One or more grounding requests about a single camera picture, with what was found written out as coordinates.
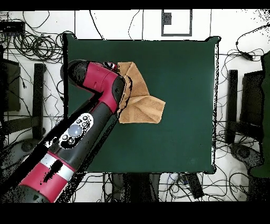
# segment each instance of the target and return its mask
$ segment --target green tabletop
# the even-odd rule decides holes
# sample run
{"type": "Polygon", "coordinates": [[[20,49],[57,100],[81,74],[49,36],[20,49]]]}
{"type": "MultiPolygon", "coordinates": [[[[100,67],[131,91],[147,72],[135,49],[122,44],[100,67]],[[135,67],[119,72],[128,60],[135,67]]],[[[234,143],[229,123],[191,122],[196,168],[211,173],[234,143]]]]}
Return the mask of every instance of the green tabletop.
{"type": "MultiPolygon", "coordinates": [[[[88,172],[211,172],[215,46],[206,41],[75,40],[68,61],[130,62],[166,102],[159,124],[116,124],[88,172]]],[[[69,114],[90,93],[69,85],[69,114]]]]}

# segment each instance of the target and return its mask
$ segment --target circular button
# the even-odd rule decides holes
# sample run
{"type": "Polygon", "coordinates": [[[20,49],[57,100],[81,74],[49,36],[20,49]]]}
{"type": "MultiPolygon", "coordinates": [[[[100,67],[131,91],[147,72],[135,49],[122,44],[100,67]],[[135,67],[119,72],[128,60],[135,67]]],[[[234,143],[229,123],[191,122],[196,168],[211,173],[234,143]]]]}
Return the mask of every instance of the circular button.
{"type": "Polygon", "coordinates": [[[64,136],[62,137],[63,140],[67,140],[67,138],[68,138],[67,135],[64,135],[64,136]]]}
{"type": "Polygon", "coordinates": [[[73,144],[75,142],[74,138],[69,138],[69,144],[73,144]]]}
{"type": "Polygon", "coordinates": [[[71,137],[76,138],[82,134],[82,128],[79,125],[71,125],[68,132],[71,137]]]}

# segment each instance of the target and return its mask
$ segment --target brown towel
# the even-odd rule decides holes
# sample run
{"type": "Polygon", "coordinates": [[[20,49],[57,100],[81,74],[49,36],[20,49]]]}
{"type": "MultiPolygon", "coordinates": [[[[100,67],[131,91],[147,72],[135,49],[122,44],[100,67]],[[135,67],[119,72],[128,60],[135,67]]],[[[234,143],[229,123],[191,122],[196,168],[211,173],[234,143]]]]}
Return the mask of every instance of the brown towel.
{"type": "Polygon", "coordinates": [[[161,120],[165,102],[150,96],[146,83],[134,62],[119,62],[120,75],[126,80],[125,92],[122,96],[119,111],[121,112],[119,122],[126,123],[154,123],[161,120]]]}

